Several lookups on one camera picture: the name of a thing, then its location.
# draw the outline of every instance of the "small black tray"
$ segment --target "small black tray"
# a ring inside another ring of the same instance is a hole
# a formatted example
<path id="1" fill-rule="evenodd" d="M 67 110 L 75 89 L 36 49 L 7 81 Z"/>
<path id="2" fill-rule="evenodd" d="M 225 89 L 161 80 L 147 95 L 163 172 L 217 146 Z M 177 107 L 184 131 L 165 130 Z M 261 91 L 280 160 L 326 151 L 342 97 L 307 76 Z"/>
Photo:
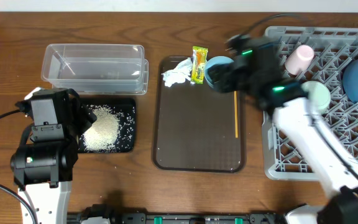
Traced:
<path id="1" fill-rule="evenodd" d="M 107 105 L 112 110 L 112 114 L 117 114 L 119 112 L 124 113 L 124 116 L 119 117 L 119 125 L 122 126 L 120 133 L 117 137 L 117 141 L 114 143 L 114 149 L 103 149 L 100 151 L 89 151 L 86 150 L 84 145 L 83 135 L 78 140 L 78 153 L 113 153 L 113 152 L 129 152 L 133 150 L 135 143 L 135 134 L 136 134 L 136 103 L 135 100 L 130 98 L 83 98 L 81 99 L 82 103 L 85 105 Z M 129 123 L 127 118 L 133 118 L 133 123 Z"/>

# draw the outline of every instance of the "gray rectangular tray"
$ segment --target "gray rectangular tray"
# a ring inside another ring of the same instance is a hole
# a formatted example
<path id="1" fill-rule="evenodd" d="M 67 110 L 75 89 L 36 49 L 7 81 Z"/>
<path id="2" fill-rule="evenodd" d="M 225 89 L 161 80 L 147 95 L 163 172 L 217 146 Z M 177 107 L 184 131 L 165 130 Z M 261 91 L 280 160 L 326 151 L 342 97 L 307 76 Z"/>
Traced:
<path id="1" fill-rule="evenodd" d="M 344 147 L 358 160 L 358 103 L 347 99 L 342 89 L 342 72 L 358 59 L 358 29 L 329 27 L 268 27 L 265 35 L 277 40 L 280 65 L 301 44 L 314 49 L 315 58 L 307 71 L 284 77 L 301 82 L 308 80 L 324 83 L 331 92 L 331 104 L 323 118 Z M 262 125 L 264 169 L 273 180 L 317 180 L 312 168 L 302 158 L 291 141 L 264 113 Z"/>

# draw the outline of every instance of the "green tape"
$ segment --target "green tape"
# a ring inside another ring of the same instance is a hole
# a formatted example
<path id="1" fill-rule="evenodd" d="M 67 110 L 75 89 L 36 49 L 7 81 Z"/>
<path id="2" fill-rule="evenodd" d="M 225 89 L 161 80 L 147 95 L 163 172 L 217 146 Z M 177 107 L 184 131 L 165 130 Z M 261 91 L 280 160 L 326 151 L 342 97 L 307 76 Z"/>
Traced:
<path id="1" fill-rule="evenodd" d="M 154 217 L 154 224 L 162 224 L 162 217 Z"/>
<path id="2" fill-rule="evenodd" d="M 234 219 L 234 224 L 242 224 L 242 218 L 235 218 Z"/>

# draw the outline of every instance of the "wooden table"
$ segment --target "wooden table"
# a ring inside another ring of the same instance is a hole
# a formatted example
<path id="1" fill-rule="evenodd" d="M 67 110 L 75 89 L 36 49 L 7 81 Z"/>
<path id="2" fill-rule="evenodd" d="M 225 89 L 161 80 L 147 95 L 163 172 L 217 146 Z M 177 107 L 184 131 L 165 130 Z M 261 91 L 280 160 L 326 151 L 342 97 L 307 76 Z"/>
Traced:
<path id="1" fill-rule="evenodd" d="M 75 164 L 68 210 L 93 203 L 120 211 L 247 213 L 283 212 L 301 203 L 324 205 L 317 182 L 273 181 L 263 167 L 262 113 L 246 108 L 246 167 L 236 174 L 163 171 L 151 160 L 158 65 L 169 55 L 190 55 L 193 45 L 209 56 L 227 55 L 224 42 L 266 13 L 28 13 L 0 12 L 0 114 L 14 110 L 34 87 L 50 88 L 40 78 L 45 48 L 52 43 L 141 44 L 150 62 L 149 90 L 135 97 L 138 123 L 135 148 L 122 154 L 81 154 Z M 305 14 L 320 27 L 358 27 L 358 14 Z M 258 27 L 302 26 L 280 18 Z M 0 120 L 0 183 L 11 189 L 9 160 L 29 118 Z M 21 223 L 19 202 L 0 191 L 0 223 Z"/>

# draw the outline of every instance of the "crumpled white tissue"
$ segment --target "crumpled white tissue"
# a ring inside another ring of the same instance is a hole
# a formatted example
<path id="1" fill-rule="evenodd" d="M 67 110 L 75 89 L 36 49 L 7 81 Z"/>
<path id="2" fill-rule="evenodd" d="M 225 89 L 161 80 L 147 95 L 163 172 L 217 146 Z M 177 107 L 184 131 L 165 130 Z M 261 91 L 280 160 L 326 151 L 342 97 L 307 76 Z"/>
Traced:
<path id="1" fill-rule="evenodd" d="M 191 80 L 190 72 L 193 68 L 193 63 L 190 58 L 180 62 L 173 70 L 168 70 L 162 73 L 162 80 L 165 81 L 165 86 L 171 87 L 174 83 L 184 83 L 186 80 Z"/>

